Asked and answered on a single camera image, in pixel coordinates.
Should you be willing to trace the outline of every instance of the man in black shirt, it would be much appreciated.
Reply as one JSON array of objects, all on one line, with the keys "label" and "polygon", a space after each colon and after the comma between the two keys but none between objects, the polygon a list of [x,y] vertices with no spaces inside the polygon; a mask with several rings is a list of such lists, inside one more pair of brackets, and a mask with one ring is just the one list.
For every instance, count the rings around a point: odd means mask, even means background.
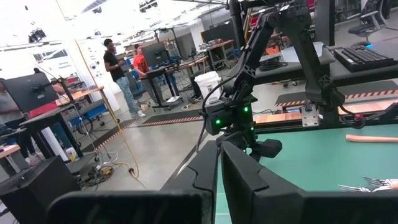
[{"label": "man in black shirt", "polygon": [[106,47],[106,52],[104,54],[105,69],[107,72],[111,72],[113,81],[116,82],[116,84],[118,84],[118,86],[122,90],[124,99],[126,100],[127,106],[129,107],[131,117],[145,117],[145,114],[137,107],[136,102],[134,101],[130,90],[129,80],[126,76],[124,76],[124,72],[121,68],[121,66],[124,65],[124,61],[118,61],[116,59],[114,55],[116,53],[116,49],[114,48],[111,39],[106,39],[104,41],[104,45]]}]

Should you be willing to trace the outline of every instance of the black box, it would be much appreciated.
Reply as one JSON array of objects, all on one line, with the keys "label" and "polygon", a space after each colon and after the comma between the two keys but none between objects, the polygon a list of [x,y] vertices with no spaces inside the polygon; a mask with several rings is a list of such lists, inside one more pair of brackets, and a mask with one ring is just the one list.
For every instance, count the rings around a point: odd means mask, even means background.
[{"label": "black box", "polygon": [[60,156],[46,159],[0,183],[0,200],[20,224],[44,224],[49,205],[80,190]]}]

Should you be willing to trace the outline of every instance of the black floor mat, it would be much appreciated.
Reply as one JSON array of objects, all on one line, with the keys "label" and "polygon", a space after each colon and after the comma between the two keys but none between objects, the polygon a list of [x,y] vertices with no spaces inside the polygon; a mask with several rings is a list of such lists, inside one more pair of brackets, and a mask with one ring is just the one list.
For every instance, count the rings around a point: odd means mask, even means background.
[{"label": "black floor mat", "polygon": [[201,120],[199,110],[183,111],[178,113],[162,114],[149,118],[140,127],[155,126],[162,124],[175,124]]},{"label": "black floor mat", "polygon": [[[337,88],[346,99],[359,98],[365,96],[381,96],[393,94],[398,90],[398,85],[391,80],[362,83]],[[276,100],[276,106],[301,105],[306,99],[305,92],[283,94]]]},{"label": "black floor mat", "polygon": [[[130,126],[133,122],[135,122],[136,120],[137,119],[130,119],[127,121],[122,121],[121,123],[119,123],[119,126],[121,129],[125,129],[128,126]],[[119,134],[119,129],[117,126],[115,126],[111,130],[109,130],[107,133],[100,136],[98,139],[96,139],[94,135],[90,135],[91,138],[94,140],[93,144],[94,144],[95,148],[93,148],[93,145],[89,144],[87,147],[82,149],[82,151],[83,152],[92,152],[92,151],[94,151],[94,149],[98,149],[98,148],[104,146],[106,143],[108,143],[110,140],[112,140],[112,138],[116,137],[118,134]]]}]

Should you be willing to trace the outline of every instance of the black shirt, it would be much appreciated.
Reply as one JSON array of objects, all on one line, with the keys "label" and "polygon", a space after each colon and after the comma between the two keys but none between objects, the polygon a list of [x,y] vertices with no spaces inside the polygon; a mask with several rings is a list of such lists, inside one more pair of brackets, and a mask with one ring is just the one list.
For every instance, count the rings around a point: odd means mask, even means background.
[{"label": "black shirt", "polygon": [[[104,62],[109,63],[111,66],[118,64],[118,60],[116,59],[114,54],[108,51],[106,51],[104,54]],[[117,69],[111,71],[111,75],[113,81],[116,82],[116,80],[120,79],[121,77],[124,77],[124,72],[121,67],[118,67]]]}]

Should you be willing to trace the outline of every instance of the robotic arm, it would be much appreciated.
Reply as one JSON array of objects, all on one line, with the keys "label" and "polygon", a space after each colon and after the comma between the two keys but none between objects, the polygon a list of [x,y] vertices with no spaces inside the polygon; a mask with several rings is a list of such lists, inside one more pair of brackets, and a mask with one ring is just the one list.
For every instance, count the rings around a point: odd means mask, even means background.
[{"label": "robotic arm", "polygon": [[[284,1],[267,1],[268,4],[281,2]],[[224,131],[220,140],[231,141],[242,150],[252,148],[255,159],[259,159],[259,156],[275,157],[282,149],[277,140],[256,141],[251,111],[251,103],[257,101],[251,95],[256,80],[256,68],[275,28],[279,28],[293,43],[307,78],[307,99],[319,107],[324,117],[331,117],[328,121],[338,121],[337,107],[345,102],[345,97],[337,91],[329,73],[321,70],[308,33],[310,24],[310,11],[303,0],[293,0],[277,12],[259,16],[252,36],[242,49],[239,62],[230,71],[227,79],[220,83],[225,97],[204,107],[203,115],[208,133],[216,135]]]}]

